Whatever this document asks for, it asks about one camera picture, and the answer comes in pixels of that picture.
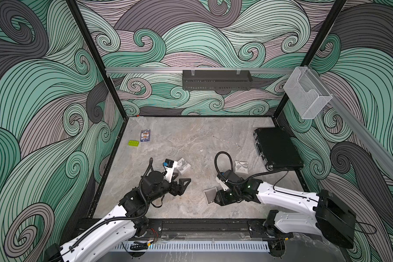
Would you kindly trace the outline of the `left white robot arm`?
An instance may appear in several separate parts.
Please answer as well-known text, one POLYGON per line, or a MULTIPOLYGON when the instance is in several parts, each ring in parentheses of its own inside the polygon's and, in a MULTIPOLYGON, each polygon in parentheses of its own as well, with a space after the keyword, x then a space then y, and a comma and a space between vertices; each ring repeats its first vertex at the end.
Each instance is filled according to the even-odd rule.
POLYGON ((44 261, 96 262, 123 241, 145 235, 146 214, 152 202, 166 194, 183 195, 191 182, 191 179, 175 181, 177 161, 166 159, 164 172, 155 171, 152 163, 150 159, 138 186, 126 193, 107 215, 71 241, 50 246, 44 261))

